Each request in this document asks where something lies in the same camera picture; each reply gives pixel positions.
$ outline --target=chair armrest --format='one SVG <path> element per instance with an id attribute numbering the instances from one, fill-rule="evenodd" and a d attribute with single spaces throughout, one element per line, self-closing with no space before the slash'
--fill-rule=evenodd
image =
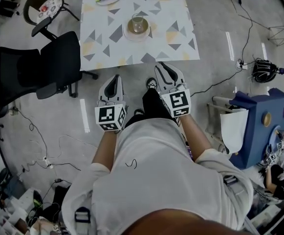
<path id="1" fill-rule="evenodd" d="M 36 96 L 38 99 L 46 99 L 57 93 L 57 84 L 51 83 L 46 85 L 36 91 Z"/>
<path id="2" fill-rule="evenodd" d="M 34 37 L 36 34 L 38 34 L 42 29 L 45 29 L 47 26 L 49 26 L 52 22 L 51 17 L 47 17 L 44 20 L 42 20 L 38 25 L 34 27 L 32 30 L 31 36 Z"/>

